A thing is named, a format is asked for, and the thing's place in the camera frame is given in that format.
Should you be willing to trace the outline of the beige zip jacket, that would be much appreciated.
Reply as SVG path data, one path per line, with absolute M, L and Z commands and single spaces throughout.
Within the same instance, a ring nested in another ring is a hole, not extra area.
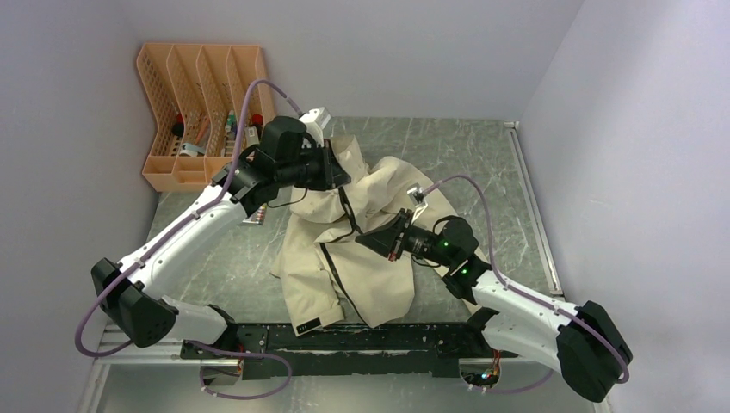
M 415 297 L 410 257 L 390 262 L 358 244 L 341 201 L 351 205 L 360 230 L 371 231 L 412 207 L 407 189 L 427 188 L 432 180 L 396 157 L 368 165 L 353 135 L 332 143 L 351 182 L 326 192 L 294 189 L 287 231 L 270 271 L 281 281 L 297 336 L 343 321 L 343 299 L 365 324 L 377 327 L 405 316 Z

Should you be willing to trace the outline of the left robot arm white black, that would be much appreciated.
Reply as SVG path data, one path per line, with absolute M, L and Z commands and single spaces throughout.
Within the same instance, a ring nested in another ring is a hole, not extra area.
M 324 136 L 330 120 L 322 108 L 299 119 L 275 117 L 259 143 L 227 163 L 155 238 L 118 262 L 101 259 L 92 268 L 101 309 L 132 344 L 147 348 L 176 338 L 202 342 L 219 358 L 235 352 L 232 317 L 215 305 L 169 297 L 170 283 L 198 252 L 275 200 L 281 189 L 328 191 L 350 182 Z

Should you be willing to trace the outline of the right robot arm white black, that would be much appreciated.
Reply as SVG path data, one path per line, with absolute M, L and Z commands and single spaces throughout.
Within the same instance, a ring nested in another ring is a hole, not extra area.
M 471 354 L 494 349 L 536 361 L 595 403 L 628 382 L 633 354 L 603 306 L 553 299 L 498 274 L 493 260 L 478 256 L 479 243 L 463 218 L 447 216 L 425 229 L 411 216 L 402 209 L 356 242 L 390 262 L 408 254 L 446 268 L 445 287 L 482 311 L 464 335 Z

